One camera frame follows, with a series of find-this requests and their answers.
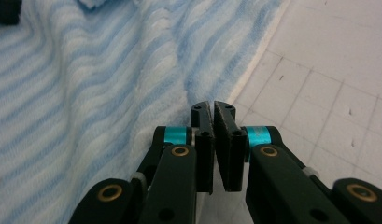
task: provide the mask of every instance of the striped cloth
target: striped cloth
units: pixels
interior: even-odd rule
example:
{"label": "striped cloth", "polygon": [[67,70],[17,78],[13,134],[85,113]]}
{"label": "striped cloth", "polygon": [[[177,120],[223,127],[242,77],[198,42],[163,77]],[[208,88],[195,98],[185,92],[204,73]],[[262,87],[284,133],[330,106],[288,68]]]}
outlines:
{"label": "striped cloth", "polygon": [[156,126],[231,101],[281,0],[100,4],[24,0],[0,25],[0,223],[67,223],[94,184],[129,179]]}

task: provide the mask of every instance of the blue cloth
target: blue cloth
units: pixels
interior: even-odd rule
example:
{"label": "blue cloth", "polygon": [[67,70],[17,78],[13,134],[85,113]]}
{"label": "blue cloth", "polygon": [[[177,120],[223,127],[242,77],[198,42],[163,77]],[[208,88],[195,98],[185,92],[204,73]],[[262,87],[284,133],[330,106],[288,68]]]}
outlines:
{"label": "blue cloth", "polygon": [[67,223],[129,179],[156,126],[228,99],[281,1],[95,2],[24,0],[0,25],[0,223]]}

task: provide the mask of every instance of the teal tape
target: teal tape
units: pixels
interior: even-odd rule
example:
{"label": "teal tape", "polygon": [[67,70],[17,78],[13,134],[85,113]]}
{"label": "teal tape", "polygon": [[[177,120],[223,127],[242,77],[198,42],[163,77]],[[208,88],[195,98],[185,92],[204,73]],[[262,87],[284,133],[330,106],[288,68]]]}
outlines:
{"label": "teal tape", "polygon": [[166,127],[164,142],[173,145],[187,144],[187,127]]}
{"label": "teal tape", "polygon": [[248,126],[246,129],[248,133],[249,148],[253,148],[260,144],[272,143],[269,130],[267,130],[265,126]]}

